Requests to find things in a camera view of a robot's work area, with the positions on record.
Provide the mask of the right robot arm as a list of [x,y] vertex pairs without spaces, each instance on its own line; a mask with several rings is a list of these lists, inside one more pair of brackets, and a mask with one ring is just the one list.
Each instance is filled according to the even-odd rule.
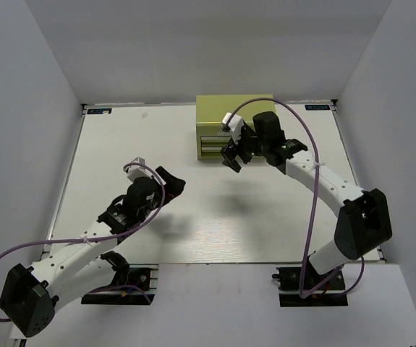
[[254,157],[298,181],[324,202],[337,218],[331,240],[306,257],[304,282],[320,288],[329,273],[358,260],[392,237],[388,202],[379,189],[368,191],[350,184],[319,163],[297,139],[286,138],[273,111],[259,113],[247,125],[243,118],[227,113],[222,120],[231,138],[221,150],[223,164],[239,172]]

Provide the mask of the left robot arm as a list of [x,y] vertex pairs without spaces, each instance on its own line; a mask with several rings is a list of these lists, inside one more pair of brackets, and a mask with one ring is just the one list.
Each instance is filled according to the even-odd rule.
[[47,258],[12,267],[4,283],[0,308],[26,337],[44,330],[55,314],[85,294],[129,280],[129,265],[114,251],[164,205],[183,193],[185,180],[159,166],[130,163],[124,172],[131,184],[86,229]]

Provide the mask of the green metal drawer toolbox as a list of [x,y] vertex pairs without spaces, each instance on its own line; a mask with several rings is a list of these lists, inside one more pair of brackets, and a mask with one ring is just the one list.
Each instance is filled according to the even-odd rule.
[[221,121],[227,113],[253,98],[272,98],[272,94],[258,95],[198,95],[196,97],[196,142],[198,160],[222,160],[221,149],[230,138],[222,131]]

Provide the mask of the left blue corner label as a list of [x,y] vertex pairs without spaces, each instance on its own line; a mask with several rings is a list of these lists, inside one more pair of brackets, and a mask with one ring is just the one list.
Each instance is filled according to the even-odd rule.
[[92,114],[92,115],[111,114],[111,112],[112,112],[111,108],[89,108],[87,110],[87,114]]

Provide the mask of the blue corner label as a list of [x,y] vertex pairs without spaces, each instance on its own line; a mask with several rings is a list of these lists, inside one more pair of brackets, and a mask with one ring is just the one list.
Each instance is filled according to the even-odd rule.
[[111,108],[89,108],[87,110],[87,114],[92,114],[92,115],[111,114],[111,112],[112,112]]
[[330,105],[325,104],[306,104],[305,105],[306,111],[330,111]]

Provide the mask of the right blue corner label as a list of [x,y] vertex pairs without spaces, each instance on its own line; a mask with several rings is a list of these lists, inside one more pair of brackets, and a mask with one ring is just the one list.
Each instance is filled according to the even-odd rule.
[[330,111],[330,105],[325,104],[306,104],[305,105],[306,111]]

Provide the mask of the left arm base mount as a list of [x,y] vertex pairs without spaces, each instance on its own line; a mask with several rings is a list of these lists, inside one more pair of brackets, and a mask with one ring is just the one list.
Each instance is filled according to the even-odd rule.
[[126,275],[116,275],[106,290],[90,292],[82,305],[149,306],[158,285],[157,265],[130,265]]

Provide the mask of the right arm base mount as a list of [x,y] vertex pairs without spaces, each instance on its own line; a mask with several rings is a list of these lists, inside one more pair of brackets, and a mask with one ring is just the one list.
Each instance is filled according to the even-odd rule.
[[346,290],[342,270],[334,273],[328,282],[321,284],[330,274],[319,275],[311,265],[308,265],[303,291],[311,291],[315,287],[316,289],[303,299],[299,293],[301,267],[290,265],[276,268],[276,272],[271,277],[278,284],[280,307],[347,307],[347,295],[342,294]]

